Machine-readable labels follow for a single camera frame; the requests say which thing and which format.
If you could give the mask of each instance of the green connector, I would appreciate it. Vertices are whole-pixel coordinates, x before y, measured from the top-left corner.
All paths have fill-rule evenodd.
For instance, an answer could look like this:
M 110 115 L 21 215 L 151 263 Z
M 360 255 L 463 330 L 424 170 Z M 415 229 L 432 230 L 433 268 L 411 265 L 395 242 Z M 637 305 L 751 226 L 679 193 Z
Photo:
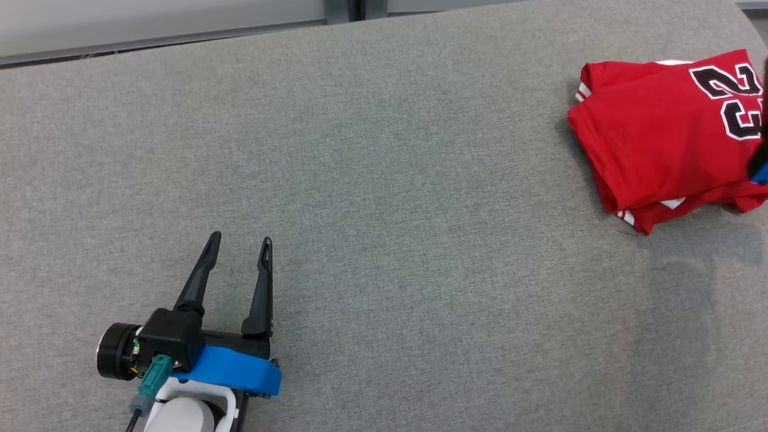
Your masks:
M 160 387 L 165 385 L 173 371 L 174 360 L 172 358 L 164 354 L 156 356 L 152 359 L 152 364 L 139 384 L 139 394 L 146 394 L 154 399 L 157 392 L 160 391 Z

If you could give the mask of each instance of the blue object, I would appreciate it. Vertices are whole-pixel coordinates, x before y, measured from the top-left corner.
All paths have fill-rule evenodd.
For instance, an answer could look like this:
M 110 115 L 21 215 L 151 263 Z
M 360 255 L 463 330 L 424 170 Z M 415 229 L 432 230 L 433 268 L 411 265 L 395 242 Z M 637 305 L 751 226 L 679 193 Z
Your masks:
M 763 165 L 760 167 L 760 170 L 752 176 L 750 179 L 753 183 L 757 184 L 765 184 L 768 183 L 768 164 Z
M 269 397 L 277 396 L 283 380 L 280 369 L 263 358 L 212 345 L 205 346 L 190 373 L 171 376 Z
M 133 414 L 136 411 L 139 412 L 139 417 L 146 417 L 152 411 L 154 406 L 154 397 L 149 397 L 146 394 L 139 393 L 131 400 L 131 404 L 128 405 L 128 411 Z

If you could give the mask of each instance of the white stripe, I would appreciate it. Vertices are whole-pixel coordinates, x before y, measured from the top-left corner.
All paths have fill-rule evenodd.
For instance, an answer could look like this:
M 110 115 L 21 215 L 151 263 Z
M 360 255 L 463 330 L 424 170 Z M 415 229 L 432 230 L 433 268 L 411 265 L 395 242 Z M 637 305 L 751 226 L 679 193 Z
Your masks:
M 685 60 L 661 60 L 661 61 L 655 61 L 654 63 L 658 63 L 659 65 L 665 65 L 665 66 L 676 66 L 676 65 L 688 65 L 692 62 L 685 61 Z
M 634 216 L 632 215 L 631 211 L 622 210 L 616 213 L 616 215 L 621 218 L 622 221 L 627 222 L 628 224 L 632 225 L 632 228 L 634 228 Z
M 592 90 L 590 90 L 589 87 L 587 87 L 587 85 L 583 82 L 578 86 L 578 90 L 584 95 L 585 98 L 592 96 Z
M 676 200 L 659 201 L 659 204 L 666 205 L 667 207 L 674 210 L 675 208 L 677 208 L 678 205 L 683 204 L 683 201 L 685 201 L 685 198 L 678 198 Z

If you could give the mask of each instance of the gray couch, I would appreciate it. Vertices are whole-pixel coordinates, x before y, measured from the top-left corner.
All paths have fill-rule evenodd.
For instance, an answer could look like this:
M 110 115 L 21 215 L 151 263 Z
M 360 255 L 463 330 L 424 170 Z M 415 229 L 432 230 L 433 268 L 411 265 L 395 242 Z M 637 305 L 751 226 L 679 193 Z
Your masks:
M 586 61 L 768 51 L 727 0 L 537 0 L 0 71 L 0 430 L 121 430 L 99 337 L 205 326 L 275 245 L 250 431 L 768 428 L 768 210 L 646 238 L 569 131 Z

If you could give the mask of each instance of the gray upholstery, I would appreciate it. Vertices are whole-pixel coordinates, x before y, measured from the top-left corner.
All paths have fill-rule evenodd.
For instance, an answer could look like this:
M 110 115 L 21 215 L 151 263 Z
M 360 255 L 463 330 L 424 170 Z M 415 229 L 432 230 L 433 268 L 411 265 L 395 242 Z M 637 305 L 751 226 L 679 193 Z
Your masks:
M 99 337 L 214 230 L 211 329 L 275 245 L 245 430 L 765 430 L 768 210 L 634 236 L 565 120 L 586 61 L 735 48 L 727 0 L 541 0 L 0 71 L 0 430 L 121 430 Z

